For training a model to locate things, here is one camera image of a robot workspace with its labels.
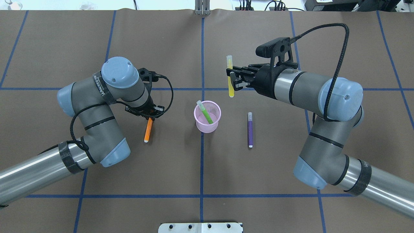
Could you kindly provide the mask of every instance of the metal bracket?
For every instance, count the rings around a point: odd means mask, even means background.
[[[242,83],[236,84],[235,86],[236,86],[236,88],[239,88],[239,87],[245,87],[245,86],[248,86],[248,85],[250,85],[250,83],[242,82]]]
[[[243,223],[164,223],[158,233],[243,233]]]
[[[195,0],[194,13],[196,15],[209,15],[210,14],[210,0]]]

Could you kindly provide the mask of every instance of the plastic cup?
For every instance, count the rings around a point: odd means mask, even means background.
[[[205,100],[202,102],[204,107],[206,108],[208,114],[213,121],[212,124],[207,122],[207,119],[201,112],[200,108],[196,105],[194,109],[194,118],[195,118],[195,125],[197,128],[203,133],[211,133],[217,129],[219,125],[219,120],[221,117],[221,109],[220,107],[214,103],[213,101]]]

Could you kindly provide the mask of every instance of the cable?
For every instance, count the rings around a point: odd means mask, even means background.
[[[267,7],[268,7],[268,6],[269,6],[272,2],[274,2],[274,7],[276,8],[276,2],[275,2],[275,1],[270,1],[270,2],[266,5],[265,11],[267,10]]]
[[[343,23],[320,25],[320,26],[314,27],[314,28],[312,28],[312,29],[310,29],[310,30],[298,35],[298,36],[295,36],[295,37],[291,38],[290,41],[291,41],[291,43],[294,43],[297,40],[299,40],[300,38],[302,38],[304,35],[308,34],[309,32],[313,32],[317,29],[324,28],[324,27],[343,27],[345,29],[344,44],[342,45],[342,50],[341,50],[341,54],[339,56],[338,65],[337,65],[337,68],[335,70],[334,76],[332,78],[331,85],[329,86],[328,94],[326,96],[326,101],[325,101],[325,107],[323,109],[323,119],[325,121],[337,121],[337,120],[331,120],[331,119],[328,118],[328,116],[327,116],[327,114],[328,114],[328,105],[329,105],[329,100],[330,100],[331,95],[332,95],[332,91],[333,91],[334,86],[335,86],[336,79],[337,79],[338,74],[339,74],[339,70],[341,69],[341,65],[342,65],[342,62],[344,60],[345,51],[347,49],[348,38],[349,38],[349,28],[348,28],[348,26],[346,24],[343,24]]]
[[[305,10],[302,10],[302,9],[299,9],[299,8],[283,8],[283,9],[281,9],[281,10],[289,10],[289,9],[295,9],[295,10],[305,11]]]
[[[247,0],[247,6],[246,6],[247,10],[252,10],[252,1]]]
[[[89,107],[86,107],[86,108],[84,108],[84,109],[80,110],[78,113],[76,113],[76,114],[72,117],[72,121],[70,122],[70,126],[69,126],[69,132],[70,132],[70,136],[71,136],[72,140],[71,140],[71,141],[66,141],[67,143],[74,143],[74,144],[76,144],[76,145],[77,145],[77,146],[78,146],[81,150],[84,150],[84,151],[89,150],[89,147],[88,147],[88,145],[87,145],[86,143],[84,143],[84,142],[82,142],[82,141],[78,141],[78,140],[76,140],[76,137],[75,137],[75,135],[74,135],[74,133],[73,133],[73,124],[75,123],[75,120],[76,120],[77,116],[78,116],[79,114],[81,114],[83,111],[86,111],[86,110],[88,110],[88,109],[90,109],[90,108],[97,107],[97,106],[101,106],[101,105],[106,105],[106,103],[94,104],[94,105],[91,105],[91,106],[89,106]],[[42,154],[42,153],[45,153],[45,152],[47,152],[47,151],[49,151],[49,150],[52,150],[52,149],[54,149],[54,148],[56,148],[56,147],[58,147],[58,146],[59,146],[59,144],[56,144],[56,145],[54,145],[54,146],[52,146],[52,147],[50,147],[50,148],[48,148],[48,149],[46,149],[46,150],[44,150],[44,151],[40,152],[40,153],[39,153],[39,155],[40,155],[40,154]]]
[[[388,5],[390,4],[390,2],[391,2],[391,0],[388,0],[388,1],[384,0],[384,3],[381,5],[381,8],[379,10],[386,11],[386,9],[387,9]]]
[[[140,115],[140,116],[143,116],[143,117],[151,117],[151,118],[160,117],[160,116],[164,115],[164,113],[166,113],[166,112],[168,111],[168,109],[170,109],[170,107],[171,107],[171,105],[172,105],[172,103],[173,103],[173,99],[174,99],[174,90],[173,90],[173,86],[171,85],[170,80],[169,80],[167,77],[165,77],[164,75],[160,75],[160,78],[163,78],[163,79],[167,80],[168,84],[170,85],[170,89],[171,89],[171,101],[170,101],[170,104],[168,105],[168,107],[167,107],[167,108],[166,108],[166,109],[165,109],[162,113],[160,113],[160,114],[158,114],[158,115],[155,115],[155,116],[149,116],[149,115],[146,115],[146,114],[139,113],[139,115]],[[123,105],[125,105],[125,106],[129,107],[130,109],[134,109],[134,107],[131,107],[130,105],[128,105],[128,104],[126,104],[126,103],[124,103],[124,102],[117,101],[117,103],[118,103],[118,104],[123,104]]]
[[[267,7],[274,2],[274,11],[282,11],[282,10],[286,10],[286,9],[297,9],[297,10],[302,10],[302,9],[298,9],[298,8],[286,8],[286,4],[282,1],[279,0],[272,0],[270,1],[265,8],[265,11],[267,10]]]

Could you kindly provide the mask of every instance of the black electronic device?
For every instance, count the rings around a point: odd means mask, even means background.
[[[352,11],[360,0],[306,0],[307,11]]]

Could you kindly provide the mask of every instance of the blue joint cap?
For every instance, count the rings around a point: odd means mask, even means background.
[[[293,174],[298,180],[316,189],[324,189],[327,184],[327,182],[300,156],[293,169]]]
[[[140,79],[137,69],[124,57],[108,59],[101,69],[103,80],[115,88],[128,88],[135,85]]]
[[[318,106],[320,112],[324,113],[326,96],[332,79],[325,82],[319,92]],[[328,118],[338,121],[349,121],[358,112],[363,97],[362,86],[346,78],[338,77],[329,100]]]
[[[126,138],[101,161],[102,166],[109,167],[126,159],[131,153]]]
[[[72,87],[75,83],[69,84],[58,91],[57,99],[63,112],[68,116],[73,117],[75,112],[72,106]]]

